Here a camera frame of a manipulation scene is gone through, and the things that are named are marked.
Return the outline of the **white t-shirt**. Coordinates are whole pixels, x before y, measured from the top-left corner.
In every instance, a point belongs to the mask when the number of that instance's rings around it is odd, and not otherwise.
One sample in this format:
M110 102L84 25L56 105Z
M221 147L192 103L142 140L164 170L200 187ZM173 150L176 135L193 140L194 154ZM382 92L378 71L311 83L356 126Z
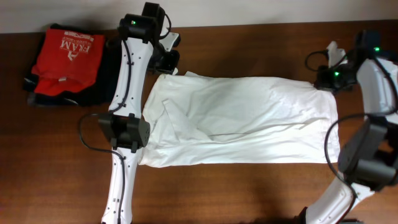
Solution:
M143 110L150 138L140 164L326 163L335 97L309 82L277 77L161 75ZM334 127L331 162L340 143Z

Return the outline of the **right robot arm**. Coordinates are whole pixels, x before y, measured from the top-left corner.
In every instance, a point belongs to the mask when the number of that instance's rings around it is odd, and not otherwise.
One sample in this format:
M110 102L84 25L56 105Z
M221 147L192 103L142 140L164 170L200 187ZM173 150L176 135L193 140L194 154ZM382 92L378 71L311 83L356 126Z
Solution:
M359 85L364 111L337 119L328 128L323 150L335 178L294 223L357 223L346 217L355 206L384 187L397 185L397 55L381 49L380 44L379 32L362 30L351 50L346 52L331 42L321 52L328 65L315 70L315 88L338 93ZM355 118L364 123L344 145L338 166L333 167L328 156L331 132Z

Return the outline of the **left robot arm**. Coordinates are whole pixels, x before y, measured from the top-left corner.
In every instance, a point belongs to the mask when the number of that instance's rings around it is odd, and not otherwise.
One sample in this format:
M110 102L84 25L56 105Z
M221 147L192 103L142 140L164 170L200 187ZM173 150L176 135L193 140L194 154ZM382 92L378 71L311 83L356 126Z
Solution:
M142 92L148 72L177 74L180 35L157 3L144 4L139 15L120 20L121 66L112 102L99 126L111 145L113 160L105 224L132 222L132 193L139 157L149 141L150 124L142 118Z

